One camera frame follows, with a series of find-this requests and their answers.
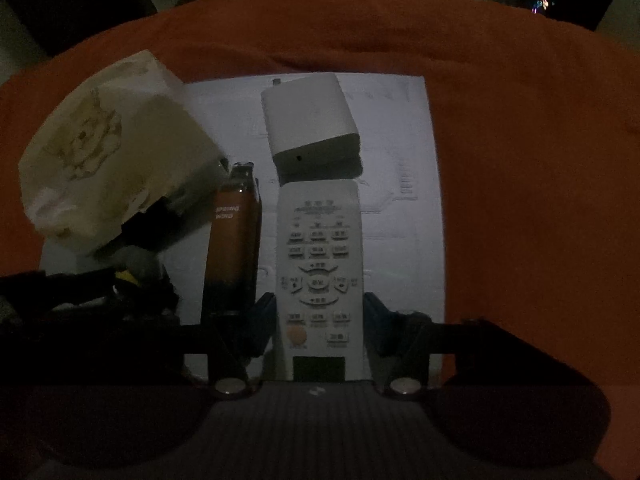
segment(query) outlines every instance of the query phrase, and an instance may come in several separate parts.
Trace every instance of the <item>remote control button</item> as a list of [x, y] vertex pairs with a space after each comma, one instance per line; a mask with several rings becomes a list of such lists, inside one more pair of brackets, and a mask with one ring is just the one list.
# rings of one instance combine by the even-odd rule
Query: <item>remote control button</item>
[[301, 246], [289, 248], [289, 258], [299, 258], [305, 256], [305, 248]]
[[331, 252], [334, 256], [346, 256], [349, 254], [349, 246], [348, 245], [334, 245], [331, 248]]
[[292, 312], [288, 312], [287, 313], [287, 321], [289, 322], [304, 322], [305, 320], [305, 314], [303, 312], [296, 312], [296, 311], [292, 311]]
[[326, 248], [322, 246], [313, 246], [309, 249], [309, 253], [311, 254], [311, 256], [325, 256]]
[[305, 272], [311, 272], [312, 270], [326, 270], [326, 272], [332, 272], [337, 269], [338, 266], [331, 262], [307, 262], [304, 265], [299, 265], [298, 268]]
[[294, 345], [303, 345], [306, 342], [306, 330], [301, 325], [291, 325], [287, 328], [287, 338]]
[[338, 301], [338, 296], [333, 294], [303, 294], [300, 301], [309, 306], [327, 306]]
[[315, 242], [320, 242], [326, 240], [326, 236], [324, 235], [324, 231], [311, 231], [309, 238], [311, 238]]
[[349, 332], [340, 329], [327, 330], [326, 340], [328, 343], [347, 343], [349, 341]]
[[347, 229], [334, 229], [331, 231], [331, 238], [334, 240], [346, 240], [349, 238], [349, 231]]
[[351, 319], [351, 314], [348, 312], [340, 312], [336, 310], [334, 312], [334, 322], [336, 323], [345, 323]]
[[342, 276], [336, 276], [334, 278], [334, 288], [340, 292], [346, 292], [349, 288], [349, 280]]
[[325, 312], [312, 312], [311, 323], [324, 323], [326, 321], [326, 313]]
[[312, 276], [306, 280], [306, 284], [313, 290], [322, 290], [329, 286], [329, 278], [325, 276]]
[[289, 290], [291, 291], [292, 294], [302, 289], [302, 285], [303, 285], [302, 278], [289, 278]]

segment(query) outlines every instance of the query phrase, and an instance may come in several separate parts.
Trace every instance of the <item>white power adapter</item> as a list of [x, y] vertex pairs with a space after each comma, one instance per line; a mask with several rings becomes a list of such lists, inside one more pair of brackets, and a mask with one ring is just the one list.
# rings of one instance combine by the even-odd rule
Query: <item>white power adapter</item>
[[262, 92], [262, 108], [280, 174], [360, 155], [360, 136], [335, 74], [276, 84]]

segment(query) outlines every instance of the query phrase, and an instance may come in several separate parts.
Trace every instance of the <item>bottle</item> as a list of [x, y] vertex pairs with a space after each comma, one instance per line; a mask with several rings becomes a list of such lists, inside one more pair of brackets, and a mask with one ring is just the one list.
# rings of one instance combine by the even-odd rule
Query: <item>bottle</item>
[[237, 316], [254, 305], [261, 224], [254, 164], [238, 162], [214, 197], [202, 324]]

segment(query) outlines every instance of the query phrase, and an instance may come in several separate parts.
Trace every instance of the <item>black rectangle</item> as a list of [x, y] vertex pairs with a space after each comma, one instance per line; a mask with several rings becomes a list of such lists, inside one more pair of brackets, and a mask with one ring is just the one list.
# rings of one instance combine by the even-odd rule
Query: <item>black rectangle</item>
[[344, 357], [293, 358], [293, 380], [304, 383], [344, 382]]

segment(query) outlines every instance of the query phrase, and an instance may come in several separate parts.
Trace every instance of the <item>orange button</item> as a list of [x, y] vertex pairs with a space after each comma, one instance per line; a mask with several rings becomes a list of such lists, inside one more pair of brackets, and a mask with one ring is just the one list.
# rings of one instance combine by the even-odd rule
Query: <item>orange button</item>
[[287, 328], [287, 337], [294, 345], [303, 345], [306, 342], [306, 330], [303, 326], [290, 326]]

